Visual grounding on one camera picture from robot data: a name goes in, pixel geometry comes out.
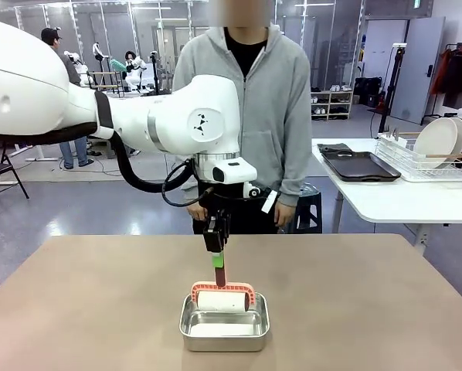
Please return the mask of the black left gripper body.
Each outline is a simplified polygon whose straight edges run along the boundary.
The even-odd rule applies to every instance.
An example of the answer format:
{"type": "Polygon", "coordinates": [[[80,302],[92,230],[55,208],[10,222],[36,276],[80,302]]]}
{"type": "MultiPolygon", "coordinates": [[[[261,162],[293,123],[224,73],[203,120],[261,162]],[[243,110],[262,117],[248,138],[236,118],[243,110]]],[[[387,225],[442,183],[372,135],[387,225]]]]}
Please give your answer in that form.
{"type": "Polygon", "coordinates": [[[218,211],[224,209],[230,211],[236,205],[248,201],[244,196],[244,184],[237,183],[224,185],[221,183],[206,183],[206,218],[209,219],[218,211]]]}

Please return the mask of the person's left hand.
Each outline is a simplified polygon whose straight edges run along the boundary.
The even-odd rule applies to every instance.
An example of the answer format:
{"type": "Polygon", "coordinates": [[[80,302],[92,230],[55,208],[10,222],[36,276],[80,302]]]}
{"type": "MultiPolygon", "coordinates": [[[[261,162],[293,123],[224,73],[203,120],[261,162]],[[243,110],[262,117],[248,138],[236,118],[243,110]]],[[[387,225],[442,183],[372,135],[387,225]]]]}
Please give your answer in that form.
{"type": "Polygon", "coordinates": [[[295,208],[277,202],[274,209],[274,222],[278,228],[285,227],[294,217],[295,208]]]}

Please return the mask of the person's right hand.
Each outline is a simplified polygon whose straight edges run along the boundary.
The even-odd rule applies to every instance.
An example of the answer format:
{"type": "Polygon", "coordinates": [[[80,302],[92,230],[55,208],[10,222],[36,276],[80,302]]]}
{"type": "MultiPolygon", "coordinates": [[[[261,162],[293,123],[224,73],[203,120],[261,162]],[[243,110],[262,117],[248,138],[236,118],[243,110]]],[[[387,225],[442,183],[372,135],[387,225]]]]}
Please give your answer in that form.
{"type": "Polygon", "coordinates": [[[208,210],[199,203],[193,203],[186,207],[189,215],[196,221],[205,221],[208,216],[208,210]]]}

